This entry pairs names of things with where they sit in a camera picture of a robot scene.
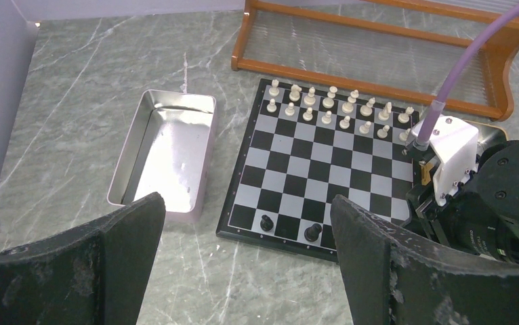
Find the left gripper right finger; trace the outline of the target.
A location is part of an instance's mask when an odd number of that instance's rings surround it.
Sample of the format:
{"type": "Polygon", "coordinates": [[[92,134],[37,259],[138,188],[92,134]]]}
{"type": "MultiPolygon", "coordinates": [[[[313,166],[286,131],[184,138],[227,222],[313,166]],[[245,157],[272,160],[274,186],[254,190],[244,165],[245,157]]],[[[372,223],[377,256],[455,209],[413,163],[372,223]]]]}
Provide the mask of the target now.
{"type": "Polygon", "coordinates": [[[338,195],[337,256],[355,324],[519,324],[519,265],[441,245],[338,195]]]}

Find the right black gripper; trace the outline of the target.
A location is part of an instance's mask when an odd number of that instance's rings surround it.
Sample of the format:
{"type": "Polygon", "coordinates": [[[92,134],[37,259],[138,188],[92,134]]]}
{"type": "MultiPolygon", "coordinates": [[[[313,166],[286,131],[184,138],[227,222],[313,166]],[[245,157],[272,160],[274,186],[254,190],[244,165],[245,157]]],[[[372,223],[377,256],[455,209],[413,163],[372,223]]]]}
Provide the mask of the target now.
{"type": "Polygon", "coordinates": [[[448,238],[438,219],[442,208],[436,202],[434,190],[434,174],[439,165],[438,158],[431,147],[420,150],[413,143],[406,145],[405,154],[419,166],[419,181],[406,194],[410,219],[405,224],[405,228],[448,246],[448,238]]]}

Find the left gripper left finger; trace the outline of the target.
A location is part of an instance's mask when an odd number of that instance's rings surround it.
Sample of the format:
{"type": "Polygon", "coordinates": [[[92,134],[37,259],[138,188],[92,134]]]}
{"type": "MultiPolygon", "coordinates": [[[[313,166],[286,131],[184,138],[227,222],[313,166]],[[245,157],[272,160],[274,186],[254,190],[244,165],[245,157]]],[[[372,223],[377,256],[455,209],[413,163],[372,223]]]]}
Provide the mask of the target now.
{"type": "Polygon", "coordinates": [[[0,324],[135,324],[165,214],[151,193],[0,252],[0,324]]]}

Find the black piece corner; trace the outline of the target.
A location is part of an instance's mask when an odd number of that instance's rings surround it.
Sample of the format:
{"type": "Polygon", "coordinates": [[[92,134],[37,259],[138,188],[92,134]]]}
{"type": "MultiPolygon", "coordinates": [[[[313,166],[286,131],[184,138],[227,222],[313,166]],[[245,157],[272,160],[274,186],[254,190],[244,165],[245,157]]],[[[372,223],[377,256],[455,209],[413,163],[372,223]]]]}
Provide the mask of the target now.
{"type": "Polygon", "coordinates": [[[268,215],[262,215],[259,224],[264,232],[271,232],[274,228],[274,222],[268,215]]]}

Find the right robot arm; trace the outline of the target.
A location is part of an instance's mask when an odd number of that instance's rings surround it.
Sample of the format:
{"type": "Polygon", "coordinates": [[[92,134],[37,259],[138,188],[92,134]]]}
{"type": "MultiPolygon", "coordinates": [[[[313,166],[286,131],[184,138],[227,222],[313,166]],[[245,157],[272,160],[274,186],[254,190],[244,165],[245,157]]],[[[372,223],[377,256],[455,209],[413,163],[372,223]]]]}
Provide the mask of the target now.
{"type": "Polygon", "coordinates": [[[407,193],[405,229],[472,255],[519,264],[519,140],[486,149],[458,192],[438,206],[432,186],[407,193]]]}

